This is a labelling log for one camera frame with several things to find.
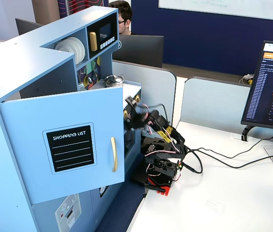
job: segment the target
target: desk divider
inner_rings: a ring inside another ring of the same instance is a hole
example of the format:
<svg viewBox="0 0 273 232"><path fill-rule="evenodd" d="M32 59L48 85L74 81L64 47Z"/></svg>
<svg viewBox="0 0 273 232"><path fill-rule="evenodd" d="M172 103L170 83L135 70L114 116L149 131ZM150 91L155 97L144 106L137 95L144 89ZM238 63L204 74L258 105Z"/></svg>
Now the desk divider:
<svg viewBox="0 0 273 232"><path fill-rule="evenodd" d="M176 75L170 70L133 64L123 61L113 61L113 73L124 75L125 80L142 84L142 103L153 106L162 103L166 107L168 121L173 121ZM162 106L157 109L165 117Z"/></svg>
<svg viewBox="0 0 273 232"><path fill-rule="evenodd" d="M193 77L185 82L181 122L242 134L241 118L250 87L242 84ZM251 137L273 136L273 129L253 128Z"/></svg>

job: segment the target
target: white desk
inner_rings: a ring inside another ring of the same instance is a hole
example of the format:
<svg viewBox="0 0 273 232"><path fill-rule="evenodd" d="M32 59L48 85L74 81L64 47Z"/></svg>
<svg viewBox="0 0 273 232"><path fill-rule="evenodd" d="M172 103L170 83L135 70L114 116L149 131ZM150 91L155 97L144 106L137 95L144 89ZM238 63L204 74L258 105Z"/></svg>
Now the white desk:
<svg viewBox="0 0 273 232"><path fill-rule="evenodd" d="M252 144L247 144L231 139L229 132L183 122L177 129L188 147L210 148L229 156L258 141L253 139ZM263 141L235 160L216 157L240 166L267 156L263 146L271 144ZM167 197L150 190L131 231L273 232L272 161L267 159L236 170L197 154L203 163L203 174L183 168ZM193 154L188 154L184 162L199 170Z"/></svg>

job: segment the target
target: dark blue floor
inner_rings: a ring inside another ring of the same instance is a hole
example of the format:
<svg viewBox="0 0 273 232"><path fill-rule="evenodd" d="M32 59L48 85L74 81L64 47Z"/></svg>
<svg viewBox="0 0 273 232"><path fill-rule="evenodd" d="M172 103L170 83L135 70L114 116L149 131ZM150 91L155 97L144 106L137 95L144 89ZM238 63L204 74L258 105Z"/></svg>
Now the dark blue floor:
<svg viewBox="0 0 273 232"><path fill-rule="evenodd" d="M125 232L143 199L144 187L125 181L96 232Z"/></svg>

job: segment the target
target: cabinet door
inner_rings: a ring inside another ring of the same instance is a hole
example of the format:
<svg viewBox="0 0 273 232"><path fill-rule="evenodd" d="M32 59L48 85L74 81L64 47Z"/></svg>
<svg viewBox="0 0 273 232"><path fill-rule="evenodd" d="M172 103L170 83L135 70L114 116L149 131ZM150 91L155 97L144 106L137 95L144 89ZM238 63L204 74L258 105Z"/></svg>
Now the cabinet door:
<svg viewBox="0 0 273 232"><path fill-rule="evenodd" d="M31 203L124 181L122 109L122 87L0 104Z"/></svg>

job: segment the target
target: robotic arm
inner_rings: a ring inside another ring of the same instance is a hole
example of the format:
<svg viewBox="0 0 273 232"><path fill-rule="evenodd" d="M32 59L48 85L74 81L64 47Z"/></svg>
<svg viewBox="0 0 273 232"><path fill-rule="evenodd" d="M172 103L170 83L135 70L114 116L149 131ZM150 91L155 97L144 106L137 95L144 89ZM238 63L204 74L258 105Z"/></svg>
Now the robotic arm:
<svg viewBox="0 0 273 232"><path fill-rule="evenodd" d="M169 122L157 110L146 113L138 113L136 108L138 102L132 97L128 97L126 102L130 106L130 110L124 114L124 125L127 130L150 127L156 131L164 141L160 140L152 142L146 146L145 162L148 164L146 173L148 181L155 186L154 189L167 195L173 178L177 175L177 171L182 170L183 166L190 168L183 163L188 153L188 147L184 145L185 139L169 125ZM181 159L177 163L169 161L169 158Z"/></svg>

